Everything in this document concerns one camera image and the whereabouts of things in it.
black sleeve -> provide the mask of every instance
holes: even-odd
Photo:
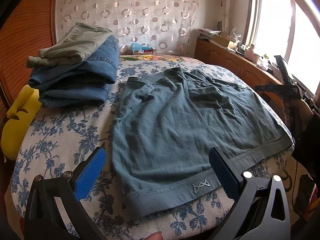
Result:
[[[300,162],[320,186],[320,115],[314,115],[301,138],[296,142],[292,157]]]

patterned wallpaper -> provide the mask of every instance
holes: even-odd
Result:
[[[57,0],[57,39],[80,21],[112,30],[122,54],[138,42],[157,53],[188,55],[198,7],[198,0]]]

stack of books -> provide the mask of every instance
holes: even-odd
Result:
[[[211,40],[215,35],[219,35],[222,32],[203,28],[197,30],[200,32],[199,38],[203,40]]]

window pane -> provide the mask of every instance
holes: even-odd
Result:
[[[316,93],[320,81],[320,38],[308,17],[296,4],[296,27],[289,58],[289,67],[312,93]]]
[[[288,46],[291,16],[290,0],[262,0],[255,53],[261,56],[266,53],[269,57],[284,57]]]

white wall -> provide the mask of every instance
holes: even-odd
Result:
[[[196,14],[196,20],[192,28],[209,28],[216,30],[218,21],[222,20],[221,14],[221,0],[198,0],[199,9]],[[197,30],[191,31],[190,34],[190,46],[193,47],[192,51],[196,47],[196,40],[199,36],[199,32]]]
[[[236,28],[236,33],[241,34],[239,38],[242,41],[245,24],[247,22],[249,0],[233,0],[233,6],[230,13],[230,30]]]

